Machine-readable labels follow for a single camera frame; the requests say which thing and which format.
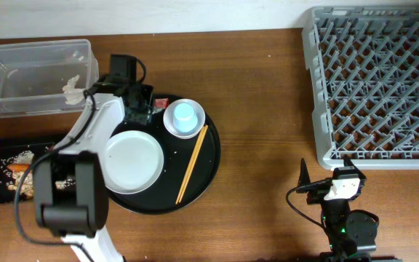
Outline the red snack wrapper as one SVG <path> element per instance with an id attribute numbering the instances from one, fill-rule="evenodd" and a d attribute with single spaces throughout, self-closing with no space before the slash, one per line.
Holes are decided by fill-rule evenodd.
<path id="1" fill-rule="evenodd" d="M 168 98 L 156 98 L 155 99 L 155 107 L 166 109 L 169 105 L 169 99 Z"/>

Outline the white plate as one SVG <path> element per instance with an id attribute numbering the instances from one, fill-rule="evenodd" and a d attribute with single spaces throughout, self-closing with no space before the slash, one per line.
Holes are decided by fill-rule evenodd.
<path id="1" fill-rule="evenodd" d="M 148 133 L 132 130 L 108 140 L 102 167 L 105 186 L 117 194 L 137 194 L 152 186 L 164 167 L 164 152 Z"/>

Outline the white tissue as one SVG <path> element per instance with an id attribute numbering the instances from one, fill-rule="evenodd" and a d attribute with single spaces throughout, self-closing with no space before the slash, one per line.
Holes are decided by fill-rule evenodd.
<path id="1" fill-rule="evenodd" d="M 80 79 L 80 75 L 70 78 L 67 81 L 67 84 L 62 88 L 63 94 L 65 96 L 65 103 L 67 105 L 77 105 L 84 99 L 84 89 L 76 88 L 76 84 Z"/>

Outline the orange carrot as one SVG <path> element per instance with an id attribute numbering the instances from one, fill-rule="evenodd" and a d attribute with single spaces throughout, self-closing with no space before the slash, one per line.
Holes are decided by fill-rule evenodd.
<path id="1" fill-rule="evenodd" d="M 7 168 L 13 172 L 25 172 L 28 168 L 28 164 L 9 164 Z"/>

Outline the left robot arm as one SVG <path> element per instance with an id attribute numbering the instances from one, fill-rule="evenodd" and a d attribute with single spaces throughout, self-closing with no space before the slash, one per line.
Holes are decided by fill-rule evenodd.
<path id="1" fill-rule="evenodd" d="M 124 120 L 150 121 L 153 88 L 137 76 L 144 64 L 112 55 L 108 74 L 82 93 L 84 110 L 70 132 L 31 164 L 36 222 L 80 261 L 124 261 L 105 227 L 109 193 L 104 150 Z"/>

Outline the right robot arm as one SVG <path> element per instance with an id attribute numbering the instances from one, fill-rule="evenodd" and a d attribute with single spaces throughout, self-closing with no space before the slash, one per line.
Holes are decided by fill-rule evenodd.
<path id="1" fill-rule="evenodd" d="M 319 225 L 327 235 L 330 251 L 319 255 L 320 261 L 370 261 L 376 250 L 375 238 L 379 217 L 352 210 L 349 202 L 362 191 L 367 178 L 346 156 L 343 166 L 333 170 L 331 178 L 312 182 L 306 162 L 300 163 L 297 194 L 306 194 L 308 205 L 320 205 Z"/>

